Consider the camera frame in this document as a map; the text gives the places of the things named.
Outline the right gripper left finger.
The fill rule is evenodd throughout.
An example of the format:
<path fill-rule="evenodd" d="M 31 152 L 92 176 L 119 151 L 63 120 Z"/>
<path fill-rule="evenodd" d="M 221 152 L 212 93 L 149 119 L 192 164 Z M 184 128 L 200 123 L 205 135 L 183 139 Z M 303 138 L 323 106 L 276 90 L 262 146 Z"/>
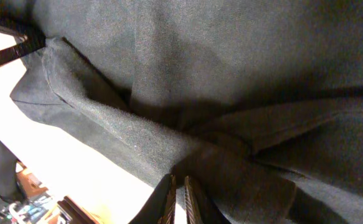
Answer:
<path fill-rule="evenodd" d="M 174 224 L 176 178 L 166 174 L 129 224 Z"/>

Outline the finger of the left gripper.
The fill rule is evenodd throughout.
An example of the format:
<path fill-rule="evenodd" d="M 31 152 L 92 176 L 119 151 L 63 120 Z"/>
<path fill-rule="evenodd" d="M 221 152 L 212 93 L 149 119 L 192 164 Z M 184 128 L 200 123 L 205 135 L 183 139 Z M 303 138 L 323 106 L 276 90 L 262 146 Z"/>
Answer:
<path fill-rule="evenodd" d="M 45 35 L 29 24 L 0 16 L 0 34 L 17 37 L 20 42 L 0 50 L 0 67 L 45 47 Z"/>

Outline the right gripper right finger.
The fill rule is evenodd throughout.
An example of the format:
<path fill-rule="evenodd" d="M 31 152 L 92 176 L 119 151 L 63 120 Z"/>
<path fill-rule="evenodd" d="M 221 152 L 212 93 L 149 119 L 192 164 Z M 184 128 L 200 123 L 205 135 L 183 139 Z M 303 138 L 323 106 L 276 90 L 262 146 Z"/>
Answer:
<path fill-rule="evenodd" d="M 197 180 L 186 176 L 184 186 L 188 224 L 230 224 Z"/>

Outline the black t-shirt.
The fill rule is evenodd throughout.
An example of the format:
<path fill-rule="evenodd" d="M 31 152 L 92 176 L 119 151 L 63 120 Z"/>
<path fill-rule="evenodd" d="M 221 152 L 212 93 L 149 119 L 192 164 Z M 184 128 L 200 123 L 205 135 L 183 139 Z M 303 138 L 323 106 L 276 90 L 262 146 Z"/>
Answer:
<path fill-rule="evenodd" d="M 46 46 L 11 98 L 234 223 L 363 223 L 363 1 L 0 1 Z"/>

